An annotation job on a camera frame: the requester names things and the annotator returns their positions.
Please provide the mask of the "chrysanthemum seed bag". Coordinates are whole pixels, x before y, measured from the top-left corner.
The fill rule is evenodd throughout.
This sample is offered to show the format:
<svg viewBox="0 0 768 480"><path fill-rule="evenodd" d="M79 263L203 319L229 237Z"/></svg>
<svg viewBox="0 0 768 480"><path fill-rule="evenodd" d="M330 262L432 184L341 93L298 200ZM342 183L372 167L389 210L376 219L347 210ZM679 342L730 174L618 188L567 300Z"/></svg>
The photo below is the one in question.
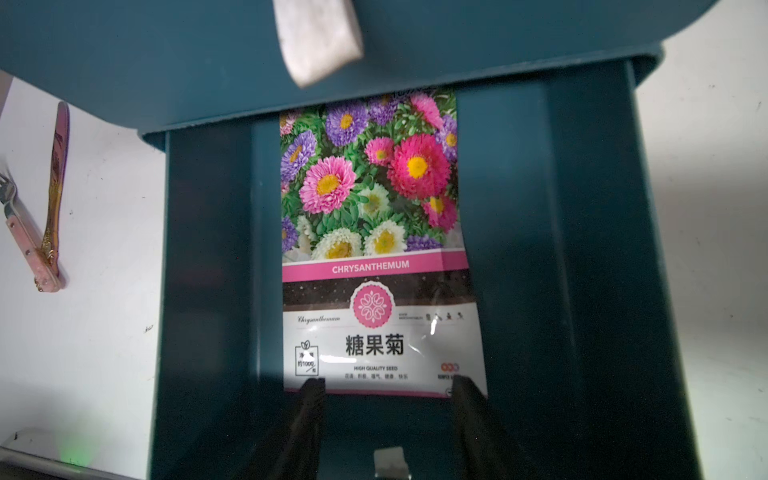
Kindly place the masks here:
<svg viewBox="0 0 768 480"><path fill-rule="evenodd" d="M283 112L283 384L448 397L487 387L446 88Z"/></svg>

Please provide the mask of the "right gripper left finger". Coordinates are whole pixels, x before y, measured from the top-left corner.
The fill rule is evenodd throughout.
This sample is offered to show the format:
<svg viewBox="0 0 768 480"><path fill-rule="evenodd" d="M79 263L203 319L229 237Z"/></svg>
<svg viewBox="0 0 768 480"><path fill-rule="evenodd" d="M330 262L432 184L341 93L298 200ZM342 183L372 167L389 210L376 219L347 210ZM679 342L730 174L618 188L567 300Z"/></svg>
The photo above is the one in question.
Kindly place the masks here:
<svg viewBox="0 0 768 480"><path fill-rule="evenodd" d="M310 377L296 390L262 378L246 386L232 410L243 437L235 479L315 479L325 420L326 382Z"/></svg>

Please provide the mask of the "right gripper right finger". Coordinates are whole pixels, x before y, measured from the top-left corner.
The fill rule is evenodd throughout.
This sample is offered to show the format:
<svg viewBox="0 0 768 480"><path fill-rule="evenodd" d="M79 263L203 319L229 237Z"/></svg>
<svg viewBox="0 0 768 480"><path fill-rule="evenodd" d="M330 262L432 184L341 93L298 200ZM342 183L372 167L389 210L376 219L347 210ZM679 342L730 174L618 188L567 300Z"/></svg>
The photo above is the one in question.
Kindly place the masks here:
<svg viewBox="0 0 768 480"><path fill-rule="evenodd" d="M453 429L461 479L533 479L534 466L469 377L452 380Z"/></svg>

